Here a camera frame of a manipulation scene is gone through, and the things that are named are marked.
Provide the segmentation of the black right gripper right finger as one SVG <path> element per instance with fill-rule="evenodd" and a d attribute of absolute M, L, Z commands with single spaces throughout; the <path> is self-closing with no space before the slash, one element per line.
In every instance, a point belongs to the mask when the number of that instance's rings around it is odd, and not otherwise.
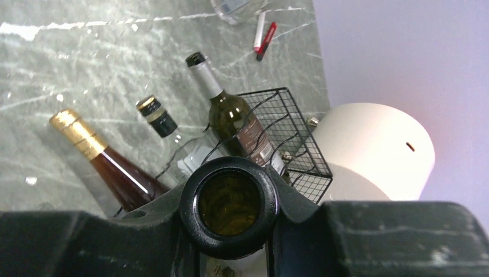
<path fill-rule="evenodd" d="M 270 276 L 487 276 L 488 236 L 464 206 L 430 201 L 316 205 L 271 168 L 280 213 Z"/>

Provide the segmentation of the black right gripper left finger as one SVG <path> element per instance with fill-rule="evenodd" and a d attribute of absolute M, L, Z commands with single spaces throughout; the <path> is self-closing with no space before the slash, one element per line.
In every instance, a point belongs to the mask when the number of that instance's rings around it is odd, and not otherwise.
<path fill-rule="evenodd" d="M 182 186 L 120 219 L 84 211 L 1 213 L 2 276 L 198 276 Z"/>

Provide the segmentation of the dark wine bottle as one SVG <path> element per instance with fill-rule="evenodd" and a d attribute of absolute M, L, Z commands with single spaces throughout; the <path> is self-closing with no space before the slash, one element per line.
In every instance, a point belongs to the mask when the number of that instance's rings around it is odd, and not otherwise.
<path fill-rule="evenodd" d="M 280 204 L 266 168 L 227 156 L 192 173 L 178 211 L 186 235 L 200 253 L 242 273 L 263 257 Z"/>

